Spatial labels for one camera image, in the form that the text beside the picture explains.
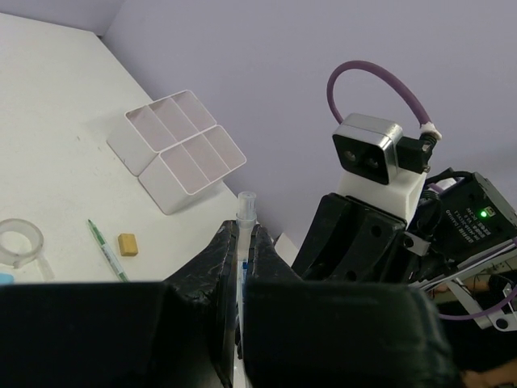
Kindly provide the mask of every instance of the screw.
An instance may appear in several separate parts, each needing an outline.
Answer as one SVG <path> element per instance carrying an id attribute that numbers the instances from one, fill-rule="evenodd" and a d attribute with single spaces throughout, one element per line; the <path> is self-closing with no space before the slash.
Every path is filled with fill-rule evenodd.
<path id="1" fill-rule="evenodd" d="M 345 158 L 350 160 L 351 162 L 355 162 L 355 154 L 352 151 L 345 151 Z"/>
<path id="2" fill-rule="evenodd" d="M 412 239 L 412 238 L 409 238 L 409 237 L 408 237 L 408 238 L 406 238 L 406 239 L 404 240 L 404 247 L 406 247 L 406 248 L 412 248 L 412 247 L 414 247 L 414 241 L 413 241 L 413 239 Z"/>

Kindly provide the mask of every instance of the metal bracket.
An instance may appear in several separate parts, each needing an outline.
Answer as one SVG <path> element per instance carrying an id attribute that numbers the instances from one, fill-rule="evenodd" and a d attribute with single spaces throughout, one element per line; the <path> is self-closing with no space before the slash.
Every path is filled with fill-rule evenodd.
<path id="1" fill-rule="evenodd" d="M 469 314 L 481 313 L 483 311 L 481 306 L 479 306 L 479 304 L 472 298 L 470 293 L 467 290 L 465 290 L 465 288 L 463 287 L 463 283 L 460 279 L 456 278 L 454 281 L 448 281 L 446 284 L 447 287 L 451 290 L 452 293 L 454 293 L 454 295 L 458 298 L 458 301 L 467 310 Z M 493 324 L 489 317 L 476 318 L 474 319 L 474 321 L 481 329 L 491 327 Z"/>
<path id="2" fill-rule="evenodd" d="M 402 246 L 411 253 L 415 253 L 416 255 L 423 257 L 427 255 L 427 251 L 429 251 L 429 247 L 431 243 L 421 239 L 410 232 L 405 232 L 406 237 L 402 243 Z"/>
<path id="3" fill-rule="evenodd" d="M 511 285 L 507 284 L 502 291 L 504 297 L 507 297 L 511 293 Z M 512 303 L 508 303 L 511 312 L 505 314 L 502 310 L 499 310 L 488 316 L 494 327 L 499 331 L 516 331 L 517 330 L 517 316 Z"/>

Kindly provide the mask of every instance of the lavender wall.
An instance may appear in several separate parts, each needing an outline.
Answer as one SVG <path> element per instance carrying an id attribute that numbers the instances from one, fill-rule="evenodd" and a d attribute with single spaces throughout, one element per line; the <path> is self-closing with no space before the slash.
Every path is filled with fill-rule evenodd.
<path id="1" fill-rule="evenodd" d="M 294 243 L 340 167 L 326 80 L 342 61 L 393 71 L 421 99 L 444 141 L 432 172 L 488 175 L 517 205 L 517 3 L 506 0 L 127 0 L 104 42 L 154 97 L 192 89 L 248 157 L 230 179 L 258 193 L 258 215 Z M 343 75 L 343 115 L 361 112 L 417 135 L 380 81 Z"/>
<path id="2" fill-rule="evenodd" d="M 0 12 L 102 35 L 124 0 L 0 0 Z"/>

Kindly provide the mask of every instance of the compartment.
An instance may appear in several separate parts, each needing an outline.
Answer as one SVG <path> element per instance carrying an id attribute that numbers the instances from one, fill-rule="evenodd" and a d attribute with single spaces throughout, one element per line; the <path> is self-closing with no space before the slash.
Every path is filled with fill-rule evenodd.
<path id="1" fill-rule="evenodd" d="M 173 99 L 162 99 L 156 103 L 151 103 L 149 106 L 176 140 L 185 140 L 187 137 L 198 133 L 193 123 Z"/>
<path id="2" fill-rule="evenodd" d="M 205 132 L 204 135 L 230 170 L 234 170 L 246 163 L 246 157 L 223 127 L 218 125 Z"/>
<path id="3" fill-rule="evenodd" d="M 172 99 L 179 105 L 181 110 L 199 131 L 203 131 L 217 124 L 212 115 L 191 91 L 182 91 L 176 95 L 172 95 Z"/>
<path id="4" fill-rule="evenodd" d="M 223 159 L 203 135 L 187 140 L 183 145 L 210 182 L 229 172 Z"/>
<path id="5" fill-rule="evenodd" d="M 126 117 L 147 144 L 156 152 L 164 150 L 177 142 L 151 108 L 147 106 L 128 112 Z"/>
<path id="6" fill-rule="evenodd" d="M 182 145 L 164 151 L 160 157 L 188 194 L 194 194 L 210 183 Z"/>

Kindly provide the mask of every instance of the camera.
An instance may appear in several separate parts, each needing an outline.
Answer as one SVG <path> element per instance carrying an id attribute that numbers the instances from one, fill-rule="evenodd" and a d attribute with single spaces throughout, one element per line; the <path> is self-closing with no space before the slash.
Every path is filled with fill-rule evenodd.
<path id="1" fill-rule="evenodd" d="M 402 139 L 399 124 L 352 113 L 332 139 L 341 166 L 352 174 L 382 184 L 389 184 L 397 175 L 397 143 Z"/>

